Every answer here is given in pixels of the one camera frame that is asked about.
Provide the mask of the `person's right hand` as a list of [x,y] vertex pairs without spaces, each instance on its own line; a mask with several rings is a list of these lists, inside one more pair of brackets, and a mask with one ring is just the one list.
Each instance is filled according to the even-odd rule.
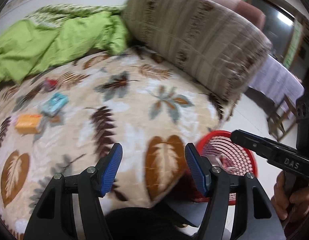
[[274,185],[274,196],[271,198],[276,214],[281,220],[285,220],[289,214],[287,208],[293,204],[294,211],[291,215],[291,222],[304,218],[309,212],[309,185],[294,192],[290,197],[285,194],[284,185],[285,175],[281,171]]

